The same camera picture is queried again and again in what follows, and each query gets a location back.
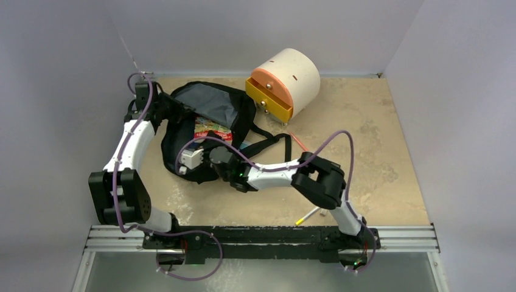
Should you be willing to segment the black student backpack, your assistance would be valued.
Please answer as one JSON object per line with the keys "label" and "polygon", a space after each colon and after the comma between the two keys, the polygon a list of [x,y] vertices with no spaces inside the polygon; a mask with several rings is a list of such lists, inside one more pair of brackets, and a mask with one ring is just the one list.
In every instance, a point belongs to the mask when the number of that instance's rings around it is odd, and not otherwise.
{"label": "black student backpack", "polygon": [[250,131],[263,136],[262,141],[241,150],[247,158],[258,155],[284,139],[285,161],[292,159],[291,136],[284,133],[273,135],[259,128],[254,123],[254,100],[243,90],[217,83],[194,81],[175,89],[171,94],[162,92],[159,96],[172,107],[161,142],[164,167],[172,174],[176,173],[175,161],[179,150],[194,138],[197,117],[207,118],[229,129],[232,133],[231,145],[235,148],[241,146]]}

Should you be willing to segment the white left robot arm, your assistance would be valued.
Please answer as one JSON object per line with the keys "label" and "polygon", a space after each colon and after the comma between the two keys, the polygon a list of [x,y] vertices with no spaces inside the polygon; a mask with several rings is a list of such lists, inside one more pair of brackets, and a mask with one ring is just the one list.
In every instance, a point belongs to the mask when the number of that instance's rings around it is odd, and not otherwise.
{"label": "white left robot arm", "polygon": [[156,81],[137,82],[133,91],[118,146],[104,168],[90,174],[89,189],[100,224],[118,226],[124,233],[139,229],[158,235],[160,244],[173,249],[181,243],[178,220],[152,205],[138,173],[158,127],[172,112],[172,102]]}

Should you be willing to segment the red sticker package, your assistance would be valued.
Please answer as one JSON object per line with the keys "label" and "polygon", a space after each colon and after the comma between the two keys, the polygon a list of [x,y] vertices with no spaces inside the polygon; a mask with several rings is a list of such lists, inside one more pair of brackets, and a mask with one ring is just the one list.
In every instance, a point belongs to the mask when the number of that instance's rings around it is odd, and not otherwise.
{"label": "red sticker package", "polygon": [[233,141],[233,135],[229,128],[220,125],[212,120],[209,120],[205,117],[197,116],[195,118],[195,126],[193,132],[193,137],[199,138],[199,140],[197,140],[197,143],[202,143],[204,141],[204,137],[206,137],[210,131],[214,132],[217,136],[220,137],[220,139],[224,140],[229,144],[231,144]]}

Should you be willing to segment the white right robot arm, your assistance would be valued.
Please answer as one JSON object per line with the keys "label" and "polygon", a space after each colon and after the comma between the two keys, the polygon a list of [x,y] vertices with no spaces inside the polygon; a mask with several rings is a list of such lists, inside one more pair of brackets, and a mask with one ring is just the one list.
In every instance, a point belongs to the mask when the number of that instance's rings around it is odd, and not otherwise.
{"label": "white right robot arm", "polygon": [[364,219],[354,211],[339,164],[306,151],[299,159],[280,164],[250,164],[226,147],[216,147],[208,156],[216,174],[239,192],[292,187],[316,207],[328,210],[351,248],[363,243]]}

